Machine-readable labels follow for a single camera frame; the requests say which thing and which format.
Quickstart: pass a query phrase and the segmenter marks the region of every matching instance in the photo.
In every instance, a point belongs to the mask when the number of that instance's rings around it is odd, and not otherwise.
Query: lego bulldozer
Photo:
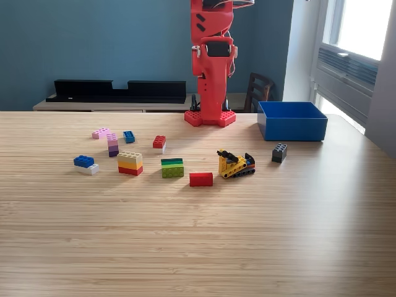
[[[224,178],[240,178],[256,172],[256,163],[252,156],[245,153],[245,157],[235,156],[226,150],[217,151],[218,172]]]

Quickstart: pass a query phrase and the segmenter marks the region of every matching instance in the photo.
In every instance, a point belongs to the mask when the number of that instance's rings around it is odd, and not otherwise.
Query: purple lego brick
[[[116,134],[107,134],[106,137],[108,147],[114,147],[115,145],[118,145],[118,138]]]
[[[111,147],[109,147],[109,152],[118,152],[118,145],[113,145]]]
[[[99,130],[96,130],[95,132],[92,133],[92,138],[94,139],[100,139],[104,138],[107,134],[110,134],[111,131],[109,128],[101,128]]]
[[[114,152],[109,152],[109,157],[113,158],[113,157],[117,157],[119,154],[119,151],[115,150]]]

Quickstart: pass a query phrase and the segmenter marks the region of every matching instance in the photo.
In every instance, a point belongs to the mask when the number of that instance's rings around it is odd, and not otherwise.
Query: blue lego brick
[[[124,139],[127,144],[135,142],[135,135],[132,131],[124,131]]]
[[[93,158],[83,156],[83,155],[74,159],[74,165],[78,166],[78,167],[88,168],[88,167],[92,166],[93,163],[94,163]]]

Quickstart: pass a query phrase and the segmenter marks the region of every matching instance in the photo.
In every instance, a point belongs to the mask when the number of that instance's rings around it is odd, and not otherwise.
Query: stacked lego bricks
[[[182,178],[184,176],[183,159],[162,159],[163,178]]]
[[[153,149],[155,153],[164,153],[166,148],[166,137],[157,136],[153,141]]]
[[[94,164],[93,158],[83,155],[74,159],[74,168],[76,171],[88,175],[94,175],[99,171],[99,165]]]
[[[119,153],[118,138],[116,134],[107,134],[107,146],[109,148],[109,157],[115,157]]]
[[[117,156],[118,172],[138,176],[143,172],[143,157],[141,153],[122,151]]]

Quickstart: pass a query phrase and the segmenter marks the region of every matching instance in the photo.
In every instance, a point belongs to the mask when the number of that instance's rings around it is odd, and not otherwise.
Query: green lego brick
[[[183,164],[183,161],[169,161],[169,162],[161,162],[161,165],[180,165]]]
[[[183,164],[183,159],[161,159],[161,164],[164,164],[164,163]]]
[[[169,165],[162,165],[162,169],[166,168],[184,168],[183,164],[169,164]]]
[[[184,176],[184,168],[164,168],[162,169],[163,178],[182,178]]]

